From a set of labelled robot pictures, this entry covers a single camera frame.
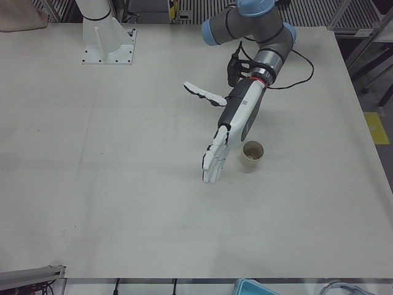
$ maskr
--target black cable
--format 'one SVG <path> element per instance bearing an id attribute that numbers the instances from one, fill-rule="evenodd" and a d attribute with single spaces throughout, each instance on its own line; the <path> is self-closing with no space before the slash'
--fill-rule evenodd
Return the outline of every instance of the black cable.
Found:
<path id="1" fill-rule="evenodd" d="M 229 3 L 227 6 L 224 7 L 224 9 L 226 9 L 226 8 L 228 8 L 230 6 L 236 7 L 236 2 Z"/>
<path id="2" fill-rule="evenodd" d="M 119 292 L 117 291 L 117 288 L 119 287 L 119 282 L 120 282 L 120 278 L 118 278 L 116 280 L 116 287 L 115 290 L 113 290 L 113 295 L 117 295 Z"/>
<path id="3" fill-rule="evenodd" d="M 243 37 L 243 38 L 245 38 L 245 40 L 248 40 L 248 41 L 257 42 L 256 40 L 254 40 L 254 39 L 251 39 L 251 38 L 248 38 L 248 37 Z"/>
<path id="4" fill-rule="evenodd" d="M 246 51 L 243 48 L 243 45 L 240 46 L 241 51 L 243 52 L 243 54 L 249 59 L 252 60 L 252 58 L 246 53 Z"/>
<path id="5" fill-rule="evenodd" d="M 285 86 L 285 87 L 270 87 L 270 86 L 268 86 L 268 87 L 267 87 L 268 89 L 275 89 L 275 90 L 289 89 L 289 88 L 291 88 L 291 87 L 293 87 L 293 86 L 295 86 L 295 85 L 302 84 L 302 83 L 305 83 L 305 82 L 310 81 L 311 78 L 314 76 L 314 65 L 313 65 L 313 63 L 311 62 L 311 60 L 309 60 L 308 58 L 306 58 L 304 55 L 298 53 L 298 52 L 297 52 L 296 50 L 294 50 L 294 49 L 292 49 L 291 51 L 292 51 L 293 53 L 297 54 L 299 57 L 304 58 L 304 59 L 309 63 L 309 65 L 311 66 L 311 69 L 312 69 L 312 70 L 311 70 L 311 74 L 308 76 L 307 79 L 301 80 L 301 81 L 296 82 L 296 83 L 293 83 L 292 85 Z"/>
<path id="6" fill-rule="evenodd" d="M 172 292 L 172 295 L 176 295 L 176 285 L 177 285 L 177 278 L 175 278 L 174 281 L 173 281 L 173 292 Z"/>

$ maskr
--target metal frame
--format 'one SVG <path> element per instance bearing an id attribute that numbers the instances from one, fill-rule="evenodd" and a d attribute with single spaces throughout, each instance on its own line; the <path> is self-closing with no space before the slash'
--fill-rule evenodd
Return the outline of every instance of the metal frame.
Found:
<path id="1" fill-rule="evenodd" d="M 326 25 L 328 30 L 333 31 L 336 27 L 337 22 L 343 16 L 345 10 L 348 8 L 352 0 L 343 0 L 340 5 L 337 7 L 337 10 L 333 14 L 332 18 L 330 19 L 329 23 Z"/>
<path id="2" fill-rule="evenodd" d="M 59 23 L 61 21 L 61 18 L 57 13 L 56 8 L 53 6 L 53 4 L 48 0 L 41 0 L 41 3 L 42 5 L 44 5 L 45 10 L 48 12 L 50 17 L 52 17 L 53 21 Z"/>
<path id="3" fill-rule="evenodd" d="M 348 69 L 351 69 L 354 62 L 368 49 L 368 47 L 374 42 L 374 40 L 381 34 L 383 29 L 389 24 L 389 22 L 393 19 L 393 8 L 389 10 L 389 12 L 385 15 L 383 21 L 381 22 L 381 28 L 375 29 L 375 33 L 370 35 L 368 38 L 364 39 L 345 59 L 345 65 Z"/>
<path id="4" fill-rule="evenodd" d="M 63 278 L 65 266 L 48 266 L 40 269 L 16 270 L 0 273 L 0 291 Z"/>

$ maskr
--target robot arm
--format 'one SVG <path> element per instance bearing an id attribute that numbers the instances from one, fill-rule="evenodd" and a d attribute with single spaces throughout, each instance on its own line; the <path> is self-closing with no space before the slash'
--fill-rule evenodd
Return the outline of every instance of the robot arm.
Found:
<path id="1" fill-rule="evenodd" d="M 230 149 L 246 139 L 267 86 L 274 83 L 292 50 L 296 32 L 281 21 L 274 0 L 238 0 L 235 8 L 206 20 L 202 35 L 209 45 L 252 35 L 260 47 L 252 61 L 239 60 L 238 48 L 228 64 L 228 83 L 234 88 L 225 98 L 227 104 L 218 121 L 218 131 L 202 164 L 203 182 L 214 184 Z M 247 78 L 239 81 L 242 73 L 247 73 Z"/>

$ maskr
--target table surface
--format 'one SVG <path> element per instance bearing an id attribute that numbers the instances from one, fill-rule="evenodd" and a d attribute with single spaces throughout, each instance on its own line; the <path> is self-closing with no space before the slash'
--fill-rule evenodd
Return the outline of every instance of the table surface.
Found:
<path id="1" fill-rule="evenodd" d="M 242 170 L 234 149 L 206 185 L 222 109 L 182 83 L 226 95 L 238 43 L 136 28 L 132 66 L 81 65 L 81 25 L 0 34 L 0 271 L 392 277 L 392 192 L 332 32 L 298 29 L 315 75 L 266 92 L 247 137 L 265 148 L 259 169 Z M 290 55 L 276 86 L 309 71 Z"/>

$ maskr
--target blue bin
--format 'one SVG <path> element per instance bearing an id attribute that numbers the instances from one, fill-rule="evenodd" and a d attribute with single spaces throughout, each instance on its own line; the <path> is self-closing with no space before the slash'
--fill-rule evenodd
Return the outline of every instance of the blue bin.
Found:
<path id="1" fill-rule="evenodd" d="M 232 295 L 279 295 L 254 280 L 240 278 L 233 288 Z"/>

